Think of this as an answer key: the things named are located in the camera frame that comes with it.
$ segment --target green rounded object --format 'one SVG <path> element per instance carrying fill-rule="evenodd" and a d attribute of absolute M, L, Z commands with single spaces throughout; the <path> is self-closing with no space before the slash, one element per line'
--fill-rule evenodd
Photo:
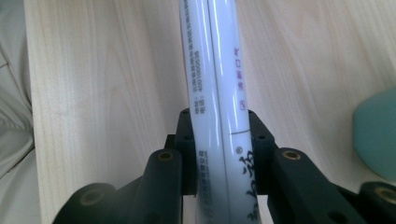
<path fill-rule="evenodd" d="M 358 106 L 353 116 L 353 142 L 373 171 L 396 181 L 396 88 Z"/>

